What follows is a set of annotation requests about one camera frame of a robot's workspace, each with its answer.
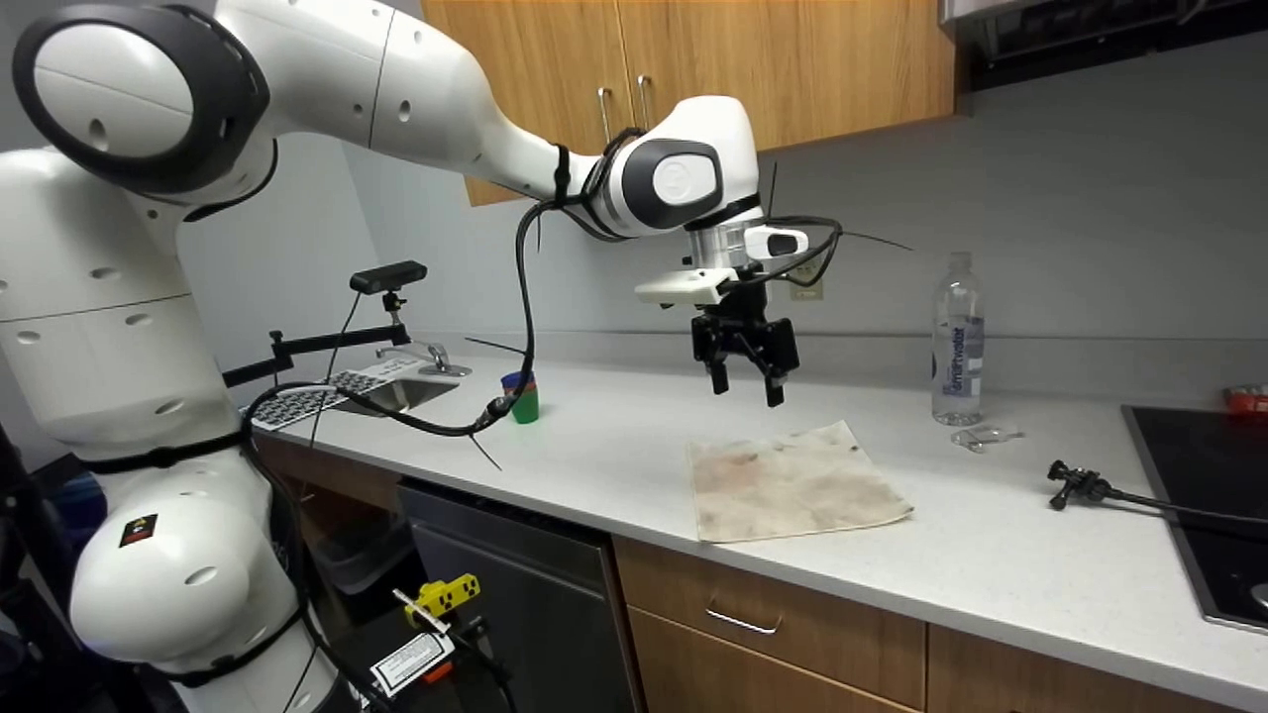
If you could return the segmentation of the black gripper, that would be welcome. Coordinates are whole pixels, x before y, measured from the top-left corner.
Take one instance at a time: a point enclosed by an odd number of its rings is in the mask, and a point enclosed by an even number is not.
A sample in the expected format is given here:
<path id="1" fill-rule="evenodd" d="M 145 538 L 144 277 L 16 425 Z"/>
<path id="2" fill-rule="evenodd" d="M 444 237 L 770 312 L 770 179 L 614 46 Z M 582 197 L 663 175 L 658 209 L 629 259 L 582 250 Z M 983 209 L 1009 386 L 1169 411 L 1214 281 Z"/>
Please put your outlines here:
<path id="1" fill-rule="evenodd" d="M 708 369 L 712 394 L 730 392 L 730 357 L 750 357 L 765 372 L 765 402 L 785 402 L 785 374 L 799 362 L 791 319 L 765 316 L 765 283 L 745 281 L 693 319 L 693 357 Z"/>

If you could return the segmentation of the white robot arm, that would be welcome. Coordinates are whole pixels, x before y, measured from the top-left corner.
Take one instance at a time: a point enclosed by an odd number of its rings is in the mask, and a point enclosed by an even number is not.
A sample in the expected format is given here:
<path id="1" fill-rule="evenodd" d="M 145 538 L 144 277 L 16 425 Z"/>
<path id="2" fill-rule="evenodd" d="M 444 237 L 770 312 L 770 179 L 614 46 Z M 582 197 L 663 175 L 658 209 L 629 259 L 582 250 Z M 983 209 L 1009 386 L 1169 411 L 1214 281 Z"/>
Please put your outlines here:
<path id="1" fill-rule="evenodd" d="M 322 195 L 283 250 L 240 204 L 293 142 L 454 170 L 606 241 L 688 233 L 697 259 L 650 281 L 693 312 L 707 369 L 770 380 L 796 337 L 765 312 L 785 252 L 761 209 L 750 112 L 688 93 L 597 153 L 503 116 L 481 60 L 386 0 L 59 5 L 12 39 L 37 139 L 0 158 L 3 369 L 29 421 L 107 495 L 67 594 L 70 633 L 145 665 L 185 713 L 328 713 L 372 685 L 322 641 L 205 312 L 267 306 L 318 269 Z"/>

